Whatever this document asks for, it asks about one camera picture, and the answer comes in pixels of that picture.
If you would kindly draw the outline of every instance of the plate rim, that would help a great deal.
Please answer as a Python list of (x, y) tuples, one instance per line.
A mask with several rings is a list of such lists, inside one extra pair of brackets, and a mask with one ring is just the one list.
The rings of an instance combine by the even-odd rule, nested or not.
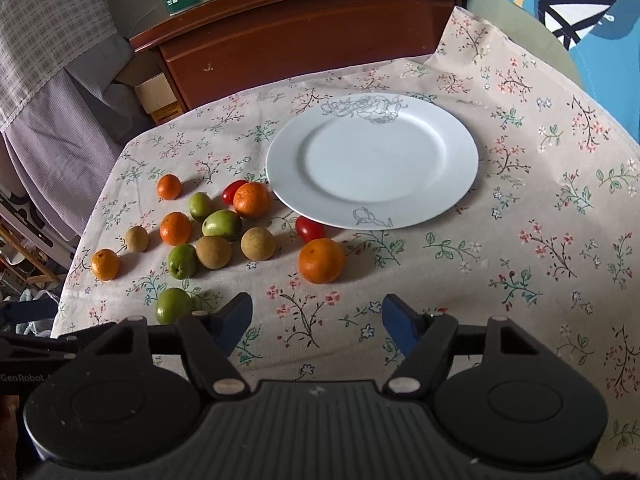
[[(427, 218), (421, 219), (421, 220), (409, 220), (408, 222), (400, 222), (399, 224), (393, 224), (392, 219), (389, 218), (387, 222), (385, 222), (384, 220), (379, 220), (375, 217), (375, 215), (372, 215), (372, 218), (370, 218), (368, 216), (368, 214), (370, 214), (370, 211), (368, 210), (367, 207), (363, 206), (361, 208), (357, 208), (356, 210), (353, 211), (353, 217), (356, 220), (355, 222), (334, 222), (334, 221), (327, 221), (327, 219), (321, 219), (318, 218), (317, 215), (315, 214), (305, 214), (303, 212), (298, 211), (298, 209), (301, 209), (299, 207), (294, 207), (292, 205), (292, 203), (287, 199), (287, 198), (283, 198), (281, 196), (281, 194), (278, 192), (278, 190), (276, 188), (273, 187), (273, 183), (272, 180), (270, 178), (270, 172), (269, 172), (269, 167), (270, 167), (270, 160), (273, 160), (273, 147), (276, 146), (277, 148), (277, 143), (276, 140), (278, 139), (278, 137), (281, 136), (281, 134), (284, 132), (285, 135), (287, 135), (288, 131), (290, 130), (290, 128), (295, 126), (295, 123), (297, 123), (300, 118), (302, 118), (305, 115), (311, 115), (313, 114), (317, 114), (319, 110), (321, 110), (321, 106), (322, 104), (325, 103), (330, 103), (330, 102), (334, 102), (334, 101), (340, 101), (340, 100), (344, 100), (347, 98), (360, 98), (363, 96), (384, 96), (385, 98), (402, 98), (402, 99), (406, 99), (409, 102), (413, 102), (414, 104), (418, 104), (419, 106), (423, 107), (423, 108), (430, 108), (432, 110), (436, 109), (438, 110), (438, 113), (442, 113), (443, 117), (446, 116), (447, 120), (451, 120), (454, 121), (457, 126), (460, 127), (461, 132), (463, 132), (465, 135), (465, 138), (468, 138), (469, 144), (468, 146), (466, 146), (466, 148), (468, 150), (471, 149), (471, 147), (473, 147), (473, 154), (472, 154), (472, 159), (473, 159), (473, 169), (472, 171), (469, 173), (469, 177), (468, 177), (468, 183), (465, 180), (464, 185), (460, 186), (460, 193), (456, 193), (455, 197), (456, 199), (450, 200), (449, 202), (451, 202), (450, 205), (445, 206), (444, 208), (442, 208), (442, 210), (440, 210), (441, 208), (436, 209), (435, 213), (430, 213), (430, 215)], [(358, 93), (354, 93), (354, 94), (345, 94), (342, 96), (336, 96), (336, 97), (332, 97), (329, 98), (327, 100), (325, 100), (324, 102), (322, 102), (321, 104), (317, 104), (316, 106), (313, 106), (311, 108), (308, 108), (307, 110), (305, 110), (304, 112), (302, 112), (301, 114), (298, 114), (294, 117), (292, 117), (289, 121), (287, 121), (286, 124), (284, 124), (284, 126), (280, 129), (280, 131), (276, 134), (276, 136), (273, 138), (273, 140), (270, 143), (269, 149), (267, 151), (267, 155), (266, 155), (266, 160), (265, 160), (265, 170), (266, 170), (266, 176), (267, 176), (267, 180), (270, 183), (271, 189), (273, 190), (274, 194), (276, 195), (276, 197), (288, 208), (290, 208), (292, 211), (294, 211), (295, 213), (297, 213), (300, 216), (304, 216), (305, 218), (309, 218), (311, 220), (320, 222), (321, 224), (327, 225), (327, 226), (331, 226), (331, 227), (335, 227), (335, 228), (340, 228), (340, 229), (348, 229), (348, 230), (357, 230), (357, 229), (363, 229), (366, 228), (368, 230), (387, 230), (387, 229), (400, 229), (400, 228), (405, 228), (405, 227), (411, 227), (413, 225), (418, 225), (421, 224), (423, 222), (427, 222), (433, 218), (437, 218), (438, 216), (442, 215), (444, 212), (448, 211), (449, 209), (453, 208), (457, 202), (459, 202), (459, 200), (461, 200), (469, 191), (469, 189), (473, 186), (473, 183), (475, 182), (476, 178), (478, 177), (478, 172), (479, 172), (479, 159), (480, 155), (479, 155), (479, 151), (478, 151), (478, 146), (476, 145), (476, 141), (473, 137), (473, 135), (471, 134), (471, 132), (469, 131), (469, 129), (452, 113), (450, 113), (448, 110), (445, 110), (444, 108), (435, 105), (432, 102), (428, 102), (419, 98), (416, 98), (412, 95), (408, 95), (408, 94), (397, 94), (397, 93), (391, 93), (391, 92), (358, 92)], [(356, 216), (356, 212), (357, 211), (361, 211), (363, 214), (367, 215), (365, 218), (360, 218), (358, 219), (358, 217)]]

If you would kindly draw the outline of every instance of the red tomato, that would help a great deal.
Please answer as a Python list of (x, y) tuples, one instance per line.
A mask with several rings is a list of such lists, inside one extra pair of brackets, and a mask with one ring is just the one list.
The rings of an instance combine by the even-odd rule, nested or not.
[(238, 191), (238, 189), (241, 186), (244, 186), (244, 184), (246, 183), (247, 183), (246, 180), (236, 180), (235, 182), (232, 182), (231, 184), (226, 186), (225, 190), (222, 192), (222, 202), (224, 202), (227, 205), (233, 205), (236, 191)]
[(317, 240), (318, 238), (325, 238), (324, 226), (303, 216), (299, 216), (296, 220), (296, 232), (305, 243), (309, 243), (311, 240)]

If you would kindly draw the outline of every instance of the table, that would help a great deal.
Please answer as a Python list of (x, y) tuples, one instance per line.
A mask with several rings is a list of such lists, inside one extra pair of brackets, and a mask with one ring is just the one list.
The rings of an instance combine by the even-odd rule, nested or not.
[(187, 111), (291, 76), (432, 54), (453, 7), (464, 2), (211, 0), (130, 43), (158, 54)]
[[(240, 177), (264, 181), (270, 140), (290, 118), (363, 91), (433, 102), (468, 127), (480, 168), (454, 208), (400, 230), (330, 230), (348, 256), (329, 285), (296, 273), (296, 215), (278, 202), (258, 222), (279, 240), (279, 254), (266, 262), (249, 262), (236, 248), (227, 268), (179, 282), (167, 273), (169, 247), (127, 252), (130, 225), (156, 229), (165, 214), (188, 210), (195, 189), (216, 196)], [(640, 147), (580, 89), (456, 8), (424, 63), (397, 59), (241, 92), (130, 142), (82, 236), (54, 335), (132, 314), (154, 322), (154, 301), (168, 286), (211, 310), (244, 290), (254, 298), (254, 320), (231, 360), (251, 384), (381, 381), (402, 360), (380, 319), (385, 294), (468, 324), (507, 314), (605, 396), (610, 419), (596, 463), (640, 470), (639, 158)], [(169, 172), (186, 193), (159, 202), (156, 179)], [(103, 247), (122, 255), (122, 275), (109, 283), (88, 270)], [(157, 361), (180, 369), (175, 358)], [(473, 362), (463, 357), (454, 367)]]

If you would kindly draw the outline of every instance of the wooden drawer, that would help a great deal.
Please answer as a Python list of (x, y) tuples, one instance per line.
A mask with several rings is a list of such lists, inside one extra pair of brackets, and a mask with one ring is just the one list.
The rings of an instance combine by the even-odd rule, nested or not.
[(436, 49), (464, 0), (211, 0), (131, 38), (184, 110), (305, 73)]
[(284, 73), (429, 54), (453, 7), (454, 0), (287, 0), (209, 23), (160, 51), (192, 109)]

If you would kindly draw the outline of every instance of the floral tablecloth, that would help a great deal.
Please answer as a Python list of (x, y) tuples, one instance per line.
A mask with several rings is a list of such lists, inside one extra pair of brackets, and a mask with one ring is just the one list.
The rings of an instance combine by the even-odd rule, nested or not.
[[(435, 103), (471, 131), (480, 169), (454, 208), (411, 228), (331, 230), (347, 263), (330, 285), (297, 274), (296, 215), (276, 201), (258, 222), (280, 241), (269, 261), (249, 262), (236, 247), (227, 268), (180, 282), (168, 273), (169, 247), (157, 232), (146, 253), (127, 251), (130, 226), (156, 230), (167, 213), (188, 211), (196, 189), (217, 196), (238, 178), (264, 181), (270, 141), (290, 118), (363, 91)], [(231, 359), (251, 384), (381, 381), (402, 360), (382, 325), (385, 294), (463, 323), (507, 314), (607, 399), (609, 425), (596, 463), (640, 470), (639, 158), (628, 133), (574, 84), (491, 24), (455, 9), (423, 64), (398, 59), (245, 91), (130, 142), (82, 236), (54, 335), (132, 314), (153, 323), (155, 300), (168, 286), (181, 286), (211, 310), (246, 291), (254, 320)], [(155, 192), (166, 173), (185, 183), (173, 202), (159, 202)], [(89, 270), (98, 248), (122, 255), (113, 282), (98, 282)], [(157, 361), (180, 371), (178, 358)]]

